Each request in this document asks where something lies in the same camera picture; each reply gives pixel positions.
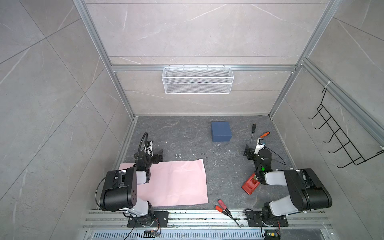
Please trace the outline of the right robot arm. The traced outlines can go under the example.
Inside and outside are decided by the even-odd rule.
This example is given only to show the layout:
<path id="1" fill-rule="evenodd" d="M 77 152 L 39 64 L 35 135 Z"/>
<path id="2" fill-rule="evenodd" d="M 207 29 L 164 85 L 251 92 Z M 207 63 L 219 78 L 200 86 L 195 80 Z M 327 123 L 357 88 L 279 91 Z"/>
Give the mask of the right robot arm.
<path id="1" fill-rule="evenodd" d="M 312 169 L 273 170 L 272 150 L 267 147 L 245 147 L 243 155 L 255 165 L 253 175 L 242 189 L 251 195 L 259 185 L 285 186 L 289 194 L 279 200 L 267 202 L 261 211 L 262 223 L 273 226 L 287 215 L 330 208 L 332 197 Z"/>

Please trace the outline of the blue gift box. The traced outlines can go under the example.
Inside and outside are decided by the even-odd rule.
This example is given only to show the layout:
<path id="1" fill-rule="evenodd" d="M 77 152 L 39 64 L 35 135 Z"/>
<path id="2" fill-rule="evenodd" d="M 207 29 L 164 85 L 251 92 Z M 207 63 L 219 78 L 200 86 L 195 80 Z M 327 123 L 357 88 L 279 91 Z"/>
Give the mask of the blue gift box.
<path id="1" fill-rule="evenodd" d="M 232 138 L 232 131 L 229 122 L 211 122 L 212 141 L 229 142 Z"/>

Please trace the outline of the pink wrapping paper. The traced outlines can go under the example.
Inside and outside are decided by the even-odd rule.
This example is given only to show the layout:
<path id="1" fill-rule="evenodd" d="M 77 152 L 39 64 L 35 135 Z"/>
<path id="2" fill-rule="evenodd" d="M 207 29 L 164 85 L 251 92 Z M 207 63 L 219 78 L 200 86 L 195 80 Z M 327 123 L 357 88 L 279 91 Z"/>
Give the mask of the pink wrapping paper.
<path id="1" fill-rule="evenodd" d="M 207 204 L 207 180 L 204 162 L 171 161 L 153 164 L 151 179 L 138 185 L 138 197 L 154 207 Z"/>

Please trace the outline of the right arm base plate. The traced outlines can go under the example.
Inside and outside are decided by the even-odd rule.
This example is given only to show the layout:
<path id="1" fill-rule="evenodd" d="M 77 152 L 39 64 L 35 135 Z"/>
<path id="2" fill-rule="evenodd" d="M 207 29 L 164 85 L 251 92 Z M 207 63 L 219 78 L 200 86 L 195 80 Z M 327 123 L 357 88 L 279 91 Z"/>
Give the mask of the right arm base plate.
<path id="1" fill-rule="evenodd" d="M 262 211 L 254 211 L 251 209 L 245 209 L 244 214 L 248 221 L 249 227 L 288 227 L 288 221 L 286 216 L 271 216 Z"/>

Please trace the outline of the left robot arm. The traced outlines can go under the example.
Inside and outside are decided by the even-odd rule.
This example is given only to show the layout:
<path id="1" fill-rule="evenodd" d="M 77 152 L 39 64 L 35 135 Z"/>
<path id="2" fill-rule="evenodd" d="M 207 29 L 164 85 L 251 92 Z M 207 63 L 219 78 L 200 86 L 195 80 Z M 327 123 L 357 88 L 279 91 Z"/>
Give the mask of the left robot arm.
<path id="1" fill-rule="evenodd" d="M 124 170 L 113 170 L 101 181 L 103 189 L 100 196 L 95 193 L 96 204 L 103 211 L 123 211 L 137 223 L 150 226 L 155 220 L 152 204 L 138 196 L 138 186 L 149 183 L 150 168 L 163 161 L 163 151 L 154 154 L 143 150 L 134 154 L 135 164 Z"/>

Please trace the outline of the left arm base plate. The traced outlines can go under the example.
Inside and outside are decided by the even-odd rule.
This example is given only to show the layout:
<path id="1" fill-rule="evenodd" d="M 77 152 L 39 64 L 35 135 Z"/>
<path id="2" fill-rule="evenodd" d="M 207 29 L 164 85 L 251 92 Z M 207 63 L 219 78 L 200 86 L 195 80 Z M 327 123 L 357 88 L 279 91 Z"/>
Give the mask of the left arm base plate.
<path id="1" fill-rule="evenodd" d="M 134 218 L 129 217 L 127 227 L 128 228 L 165 228 L 168 225 L 169 213 L 167 211 L 154 211 L 148 213 L 146 216 Z"/>

